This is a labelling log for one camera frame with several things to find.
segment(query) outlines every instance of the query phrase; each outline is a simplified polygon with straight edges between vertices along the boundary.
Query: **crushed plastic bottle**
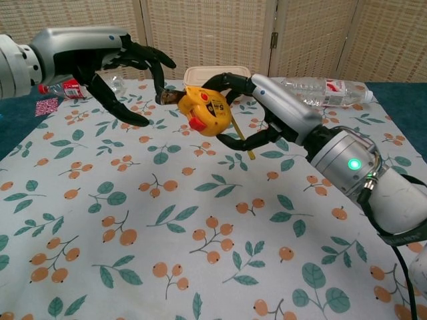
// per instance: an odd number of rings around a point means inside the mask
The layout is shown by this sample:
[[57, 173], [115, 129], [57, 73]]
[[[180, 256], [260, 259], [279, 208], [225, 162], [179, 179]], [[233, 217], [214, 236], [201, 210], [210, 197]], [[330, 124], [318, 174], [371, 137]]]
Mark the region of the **crushed plastic bottle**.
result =
[[[121, 97], [125, 94], [126, 87], [123, 78], [117, 75], [101, 77], [108, 84], [116, 97]], [[75, 79], [58, 83], [56, 85], [39, 85], [39, 92], [42, 95], [50, 93], [66, 99], [84, 99], [91, 97], [89, 91], [84, 86], [80, 85]]]
[[290, 77], [284, 78], [281, 84], [312, 106], [345, 107], [369, 103], [374, 97], [372, 91], [364, 86], [337, 79]]

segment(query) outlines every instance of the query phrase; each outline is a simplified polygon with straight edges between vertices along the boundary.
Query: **green indicator light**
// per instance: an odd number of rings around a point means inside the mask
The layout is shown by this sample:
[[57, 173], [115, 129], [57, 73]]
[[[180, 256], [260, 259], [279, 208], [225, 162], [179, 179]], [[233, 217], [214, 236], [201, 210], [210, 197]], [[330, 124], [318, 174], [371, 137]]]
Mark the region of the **green indicator light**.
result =
[[361, 168], [361, 166], [362, 166], [362, 163], [360, 162], [359, 159], [350, 159], [348, 161], [348, 167], [351, 170], [359, 170]]

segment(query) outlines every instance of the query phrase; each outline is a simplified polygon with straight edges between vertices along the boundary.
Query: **metal hinge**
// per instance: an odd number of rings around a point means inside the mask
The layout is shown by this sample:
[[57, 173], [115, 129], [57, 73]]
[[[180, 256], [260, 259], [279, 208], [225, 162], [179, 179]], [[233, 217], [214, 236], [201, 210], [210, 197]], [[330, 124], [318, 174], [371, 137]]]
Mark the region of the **metal hinge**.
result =
[[278, 32], [272, 32], [272, 40], [270, 41], [270, 49], [275, 49], [278, 47]]

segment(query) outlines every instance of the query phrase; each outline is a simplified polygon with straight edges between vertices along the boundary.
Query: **plastic food container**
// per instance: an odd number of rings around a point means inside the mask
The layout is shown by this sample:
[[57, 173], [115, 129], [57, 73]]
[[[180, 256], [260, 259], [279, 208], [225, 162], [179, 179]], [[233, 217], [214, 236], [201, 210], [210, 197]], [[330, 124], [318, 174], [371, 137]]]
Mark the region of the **plastic food container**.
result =
[[[212, 78], [214, 75], [219, 75], [221, 73], [230, 72], [236, 75], [243, 75], [244, 77], [251, 77], [251, 73], [248, 68], [241, 66], [227, 66], [227, 65], [219, 65], [219, 66], [209, 66], [209, 67], [190, 67], [185, 71], [184, 75], [184, 85], [193, 85], [196, 87], [201, 87], [205, 84], [207, 80]], [[222, 91], [224, 96], [230, 90]], [[236, 101], [239, 101], [242, 96], [236, 98]]]

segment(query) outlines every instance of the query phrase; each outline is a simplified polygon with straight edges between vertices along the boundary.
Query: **table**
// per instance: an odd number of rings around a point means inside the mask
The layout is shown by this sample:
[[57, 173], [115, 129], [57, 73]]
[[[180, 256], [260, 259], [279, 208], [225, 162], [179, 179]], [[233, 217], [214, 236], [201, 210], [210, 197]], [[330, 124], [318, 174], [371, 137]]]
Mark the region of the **table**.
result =
[[[64, 101], [0, 162], [2, 320], [397, 319], [408, 306], [392, 250], [302, 148], [282, 139], [250, 160], [156, 105], [151, 81], [126, 84], [148, 127]], [[232, 110], [245, 136], [266, 126], [252, 98]], [[379, 104], [318, 112], [427, 180]], [[423, 245], [402, 248], [407, 262]]]

